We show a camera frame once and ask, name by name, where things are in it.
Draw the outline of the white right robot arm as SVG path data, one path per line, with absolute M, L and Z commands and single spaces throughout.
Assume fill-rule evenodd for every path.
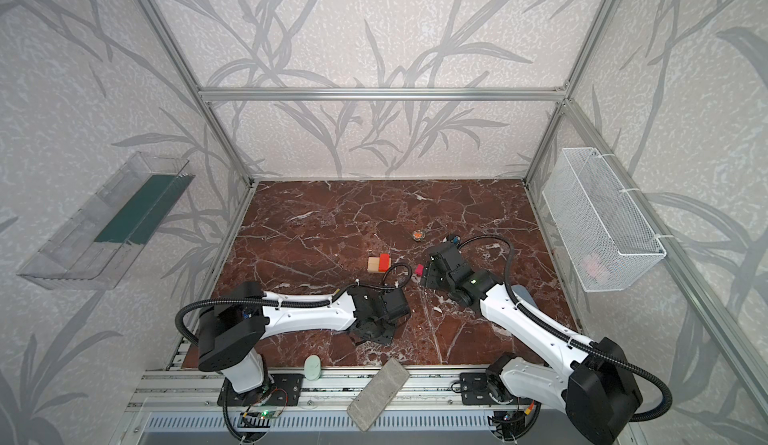
M 428 256 L 425 287 L 511 333 L 543 361 L 536 365 L 506 353 L 489 366 L 488 385 L 498 403 L 527 398 L 558 410 L 593 444 L 612 444 L 627 424 L 671 409 L 669 386 L 628 362 L 616 342 L 595 342 L 558 323 L 493 272 L 474 270 L 452 244 Z

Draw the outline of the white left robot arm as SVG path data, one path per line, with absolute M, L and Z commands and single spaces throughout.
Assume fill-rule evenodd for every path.
M 357 282 L 326 295 L 286 295 L 245 282 L 222 298 L 183 306 L 177 331 L 198 349 L 198 369 L 220 373 L 225 389 L 238 395 L 271 386 L 259 341 L 286 333 L 349 332 L 359 341 L 389 345 L 411 309 L 401 287 Z

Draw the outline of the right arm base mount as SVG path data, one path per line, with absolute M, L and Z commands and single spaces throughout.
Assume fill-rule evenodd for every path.
M 523 402 L 520 397 L 512 395 L 495 397 L 496 390 L 489 384 L 484 372 L 460 373 L 459 378 L 452 382 L 449 388 L 460 396 L 461 403 L 465 406 L 521 406 Z

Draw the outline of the red block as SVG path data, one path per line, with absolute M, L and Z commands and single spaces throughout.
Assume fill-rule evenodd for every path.
M 386 272 L 391 266 L 391 258 L 388 253 L 382 253 L 379 255 L 378 271 Z

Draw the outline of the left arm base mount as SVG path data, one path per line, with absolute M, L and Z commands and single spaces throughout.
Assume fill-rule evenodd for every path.
M 244 393 L 221 390 L 217 405 L 228 407 L 247 406 L 297 406 L 302 390 L 304 375 L 301 373 L 272 374 L 263 385 Z

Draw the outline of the natural wood block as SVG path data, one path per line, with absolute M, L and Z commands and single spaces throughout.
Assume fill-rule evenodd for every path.
M 380 257 L 369 257 L 367 259 L 367 271 L 369 273 L 384 273 L 386 268 L 381 265 Z

